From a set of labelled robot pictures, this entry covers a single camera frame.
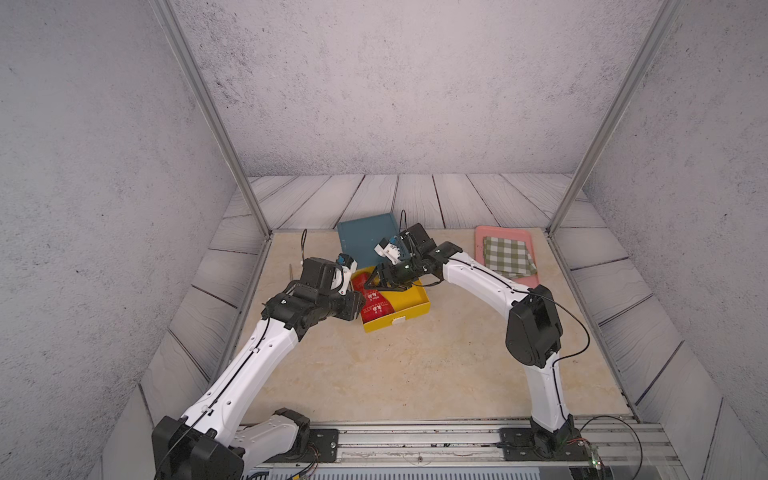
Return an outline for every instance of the blue tray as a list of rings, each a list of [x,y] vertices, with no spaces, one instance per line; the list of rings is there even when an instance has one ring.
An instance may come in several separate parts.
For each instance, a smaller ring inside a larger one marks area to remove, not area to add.
[[[392,214],[342,222],[336,229],[339,231],[341,251],[357,260],[359,269],[375,266],[384,261],[384,257],[379,257],[373,247],[382,241],[382,238],[389,240],[400,233],[395,216]],[[401,252],[406,251],[403,245],[399,247]]]

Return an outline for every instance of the gray concrete wall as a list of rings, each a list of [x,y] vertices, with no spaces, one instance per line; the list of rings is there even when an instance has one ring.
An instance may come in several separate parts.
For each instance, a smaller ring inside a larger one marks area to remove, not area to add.
[[[586,191],[768,452],[768,4],[690,2]]]
[[[0,3],[0,477],[88,474],[233,189],[146,0]]]
[[[660,0],[173,0],[246,173],[571,172]]]

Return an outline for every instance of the yellow tray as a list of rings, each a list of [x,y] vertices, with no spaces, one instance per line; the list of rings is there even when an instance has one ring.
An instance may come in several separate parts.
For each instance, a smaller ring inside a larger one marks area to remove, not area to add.
[[[358,270],[353,275],[353,278],[360,273],[371,273],[372,271],[372,266]],[[379,292],[392,304],[392,308],[395,309],[395,312],[390,313],[389,315],[380,316],[369,322],[364,322],[362,327],[366,333],[382,329],[385,326],[403,323],[406,320],[429,313],[429,307],[431,307],[432,304],[429,302],[426,290],[420,285],[421,283],[416,281],[414,282],[414,286],[407,289],[405,292]]]

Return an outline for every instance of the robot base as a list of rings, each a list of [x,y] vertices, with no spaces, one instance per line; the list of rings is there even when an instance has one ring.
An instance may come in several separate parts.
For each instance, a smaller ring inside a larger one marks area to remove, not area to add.
[[[499,429],[507,462],[551,460],[557,462],[591,462],[592,455],[584,443],[568,444],[581,433],[574,427],[574,418],[568,420],[556,432],[549,432],[531,420],[530,429]]]
[[[318,463],[334,463],[336,461],[336,448],[339,444],[339,430],[336,429],[310,429],[307,443],[317,450]],[[265,463],[294,463],[315,461],[315,452],[306,448],[301,454],[291,452],[281,453],[266,460]]]

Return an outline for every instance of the wire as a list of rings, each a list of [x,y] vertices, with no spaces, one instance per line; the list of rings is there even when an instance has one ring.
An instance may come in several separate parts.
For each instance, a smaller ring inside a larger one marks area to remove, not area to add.
[[[165,460],[166,460],[166,458],[168,458],[168,456],[169,456],[169,455],[170,455],[170,453],[173,451],[173,449],[175,449],[175,448],[176,448],[176,445],[179,445],[179,442],[181,442],[181,440],[182,440],[182,439],[184,439],[184,437],[186,437],[186,436],[187,436],[187,433],[189,433],[189,432],[190,432],[190,431],[191,431],[191,430],[194,428],[194,426],[195,426],[195,425],[197,425],[197,423],[198,423],[200,420],[202,420],[202,419],[203,419],[203,417],[204,417],[204,416],[205,416],[207,413],[209,413],[209,412],[210,412],[210,413],[213,413],[213,411],[211,410],[211,409],[213,408],[213,406],[216,404],[216,402],[218,402],[218,401],[219,401],[219,399],[220,399],[220,398],[221,398],[221,396],[224,394],[224,392],[227,390],[227,387],[229,387],[229,386],[230,386],[230,384],[232,383],[232,381],[233,381],[233,380],[235,380],[235,377],[237,376],[237,374],[238,374],[238,373],[240,373],[240,370],[242,370],[242,369],[243,369],[243,367],[244,367],[244,366],[245,366],[245,365],[248,363],[248,360],[249,360],[249,359],[250,359],[250,357],[253,355],[253,352],[256,352],[256,351],[258,350],[258,348],[259,348],[259,345],[261,345],[262,341],[264,341],[264,337],[266,336],[266,332],[267,332],[267,330],[268,330],[268,329],[270,329],[270,320],[271,320],[271,317],[267,317],[267,319],[266,319],[266,328],[265,328],[265,329],[264,329],[264,331],[262,332],[262,334],[261,334],[261,338],[259,338],[259,341],[257,342],[256,346],[255,346],[255,347],[253,348],[253,350],[251,350],[251,352],[248,354],[248,357],[246,357],[246,358],[245,358],[245,360],[243,361],[243,363],[241,363],[241,364],[240,364],[240,367],[238,367],[238,368],[237,368],[237,371],[236,371],[236,372],[235,372],[235,373],[232,375],[232,378],[230,378],[230,381],[229,381],[229,382],[227,382],[227,384],[224,386],[224,388],[222,388],[222,389],[221,389],[221,391],[220,391],[220,392],[219,392],[219,394],[216,396],[216,398],[215,398],[215,399],[214,399],[214,400],[213,400],[213,401],[210,403],[210,405],[208,406],[208,408],[206,409],[206,411],[205,411],[205,412],[203,412],[203,413],[202,413],[202,414],[201,414],[201,415],[200,415],[200,416],[197,418],[197,420],[195,420],[195,421],[194,421],[194,423],[193,423],[192,425],[190,425],[190,428],[188,428],[188,429],[187,429],[187,430],[184,432],[184,434],[183,434],[181,437],[179,437],[179,439],[178,439],[178,440],[177,440],[177,441],[176,441],[176,442],[175,442],[175,443],[174,443],[174,444],[173,444],[173,445],[172,445],[172,446],[171,446],[171,447],[168,449],[168,452],[165,454],[165,456],[163,457],[163,459],[162,459],[162,460],[160,460],[160,462],[159,462],[159,463],[157,463],[158,467],[162,467],[162,466],[163,466],[163,463],[165,463]],[[154,477],[152,477],[152,480],[157,480],[157,476],[158,476],[159,474],[160,474],[160,469],[158,468],[158,469],[155,471],[155,473],[154,473]]]
[[[256,480],[259,477],[265,477],[266,478],[268,476],[270,476],[269,472],[256,472],[253,475],[251,475],[250,477],[246,477],[245,480]]]
[[[301,264],[304,264],[304,244],[306,243],[306,228],[301,233]]]
[[[576,352],[576,353],[572,353],[571,355],[562,356],[562,357],[560,357],[559,359],[556,359],[554,362],[552,362],[552,369],[553,369],[553,371],[554,371],[554,366],[557,364],[557,362],[560,362],[561,360],[565,360],[565,359],[570,359],[570,358],[573,358],[573,357],[575,357],[575,356],[577,356],[577,355],[581,355],[582,353],[586,352],[586,351],[587,351],[587,349],[589,348],[590,344],[592,343],[592,338],[591,338],[591,337],[590,337],[590,335],[589,335],[589,330],[587,330],[587,327],[586,327],[586,326],[584,326],[584,324],[583,324],[583,323],[582,323],[582,322],[581,322],[581,321],[580,321],[578,318],[576,318],[576,315],[574,315],[573,313],[571,313],[571,311],[570,311],[569,309],[565,308],[565,307],[564,307],[564,306],[562,306],[560,303],[558,303],[558,302],[554,301],[553,299],[549,298],[548,296],[539,295],[538,293],[533,293],[533,292],[531,291],[532,289],[528,289],[528,290],[526,291],[526,290],[517,290],[517,289],[515,289],[515,288],[512,288],[512,287],[511,287],[511,286],[510,286],[508,283],[506,283],[504,280],[502,280],[502,279],[498,278],[497,276],[493,275],[492,273],[486,272],[486,271],[485,271],[485,270],[483,270],[482,268],[478,268],[478,269],[476,269],[476,268],[474,268],[474,267],[473,267],[473,265],[471,265],[470,263],[466,263],[465,261],[462,261],[462,260],[457,260],[456,258],[451,258],[451,259],[449,259],[449,260],[451,260],[451,261],[454,261],[454,262],[464,263],[464,264],[465,264],[466,266],[468,266],[469,268],[472,268],[472,269],[474,269],[474,270],[477,270],[478,272],[483,272],[483,273],[485,273],[486,275],[490,276],[491,278],[494,278],[494,279],[498,280],[500,283],[502,283],[504,286],[506,286],[507,288],[509,288],[509,289],[510,289],[511,291],[513,291],[513,292],[516,292],[516,293],[526,293],[526,294],[528,294],[528,295],[538,296],[539,298],[542,298],[542,299],[544,299],[544,300],[548,300],[548,301],[550,301],[550,302],[554,303],[555,305],[559,306],[560,308],[562,308],[562,309],[563,309],[563,310],[564,310],[564,311],[565,311],[565,312],[566,312],[568,315],[572,316],[572,317],[573,317],[573,319],[574,319],[574,320],[576,320],[576,322],[577,322],[579,325],[581,325],[581,328],[582,328],[582,329],[584,329],[584,333],[586,333],[586,334],[587,334],[587,345],[586,345],[586,346],[584,346],[584,348],[583,348],[583,349],[579,350],[579,351],[578,351],[578,352]],[[557,377],[555,377],[555,378],[554,378],[554,393],[555,393],[555,395],[557,395],[557,396],[558,396],[558,406],[560,407],[560,415],[562,415],[562,416],[563,416],[563,419],[567,419],[567,417],[565,416],[565,411],[563,410],[563,402],[562,402],[562,400],[560,399],[560,389],[558,388],[558,380],[557,380]]]
[[[634,473],[634,475],[632,475],[632,478],[630,479],[630,480],[635,480],[637,476],[640,474],[641,468],[643,468],[643,443],[640,441],[640,437],[637,436],[637,432],[635,432],[634,429],[632,428],[632,425],[626,423],[624,420],[618,417],[614,417],[613,415],[596,415],[591,419],[587,420],[587,422],[581,426],[580,430],[584,430],[587,427],[587,425],[589,425],[589,422],[591,422],[592,420],[602,419],[602,418],[618,420],[619,422],[625,424],[627,428],[630,429],[632,433],[634,433],[634,437],[637,440],[637,446],[640,448],[640,464],[637,466],[637,471]]]
[[[190,432],[190,431],[191,431],[191,430],[194,428],[194,426],[195,426],[195,425],[197,425],[197,423],[198,423],[200,420],[202,420],[202,419],[203,419],[203,417],[205,416],[205,413],[206,413],[206,412],[203,412],[203,414],[202,414],[202,415],[200,415],[199,417],[197,417],[197,420],[195,420],[195,421],[192,423],[192,425],[190,426],[190,428],[188,428],[187,430],[185,430],[185,431],[184,431],[184,433],[181,435],[181,437],[179,437],[179,439],[178,439],[178,440],[177,440],[177,441],[176,441],[176,442],[175,442],[175,443],[174,443],[174,444],[173,444],[173,445],[172,445],[172,446],[171,446],[171,447],[168,449],[168,451],[167,451],[167,452],[165,453],[165,455],[163,456],[163,459],[162,459],[162,460],[160,460],[160,463],[158,463],[158,464],[157,464],[157,466],[158,466],[158,469],[157,469],[157,471],[154,473],[154,477],[152,477],[152,480],[157,480],[157,476],[160,474],[160,468],[162,468],[162,467],[163,467],[163,464],[165,463],[165,460],[166,460],[166,458],[168,458],[168,456],[170,455],[170,453],[171,453],[171,452],[172,452],[172,451],[173,451],[173,450],[176,448],[176,445],[178,445],[178,444],[179,444],[179,442],[181,442],[182,440],[184,440],[184,437],[186,437],[186,436],[187,436],[187,433],[189,433],[189,432]]]
[[[427,283],[426,285],[417,285],[417,286],[437,286],[440,283],[442,283],[442,280],[438,280],[438,281],[433,282],[433,283]]]
[[[400,210],[400,224],[398,225],[398,230],[402,232],[402,219],[403,217],[406,219],[406,227],[408,226],[408,214],[406,213],[406,209]]]
[[[576,443],[579,440],[581,440],[582,442],[584,442],[584,443],[586,443],[588,445],[591,443],[589,440],[585,439],[584,437],[576,437],[575,439],[568,440],[568,444],[570,445],[571,443]]]
[[[317,448],[315,448],[315,445],[312,443],[308,443],[307,446],[310,447],[312,451],[315,453],[315,458],[306,467],[302,468],[301,470],[294,473],[293,475],[289,475],[288,478],[290,478],[291,480],[294,480],[295,478],[300,478],[301,475],[304,475],[305,473],[307,473],[312,467],[315,467],[315,471],[317,470],[317,465],[320,463],[320,456],[317,451]]]

